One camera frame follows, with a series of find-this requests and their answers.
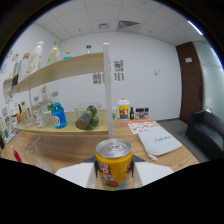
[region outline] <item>floor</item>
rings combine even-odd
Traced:
[[[200,163],[209,161],[208,158],[186,138],[185,133],[187,130],[187,124],[179,119],[161,120],[157,122],[169,131],[178,141],[180,141]]]

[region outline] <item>poster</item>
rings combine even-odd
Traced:
[[[114,61],[114,71],[115,72],[123,72],[124,71],[124,62],[123,62],[123,60],[115,60]]]

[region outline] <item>can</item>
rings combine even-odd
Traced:
[[[132,167],[131,144],[122,139],[104,140],[97,144],[95,155],[103,187],[126,189]]]

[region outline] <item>door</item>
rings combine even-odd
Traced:
[[[200,60],[194,44],[188,42],[176,46],[182,78],[180,120],[188,124],[190,114],[203,107],[203,79]]]

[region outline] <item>shelf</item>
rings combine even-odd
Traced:
[[[80,130],[76,128],[76,113],[75,112],[66,112],[66,121],[67,126],[62,129],[56,129],[53,124],[53,120],[50,113],[44,114],[47,125],[43,128],[37,128],[34,124],[34,119],[32,118],[32,126],[24,128],[23,122],[19,123],[15,129],[19,131],[25,131],[30,133],[35,133],[39,135],[104,135],[108,134],[108,125],[107,125],[107,115],[106,110],[101,110],[101,125],[91,131]]]
[[[9,82],[12,83],[12,79],[5,79],[4,82],[3,82],[3,85],[6,84],[6,83],[9,83]]]
[[[24,78],[10,94],[27,91],[55,80],[94,72],[104,72],[103,53],[80,55],[47,65]]]
[[[46,100],[44,100],[44,101],[39,101],[39,103],[41,104],[41,103],[49,102],[49,101],[51,101],[51,100],[52,100],[52,98],[48,98],[48,99],[46,99]]]

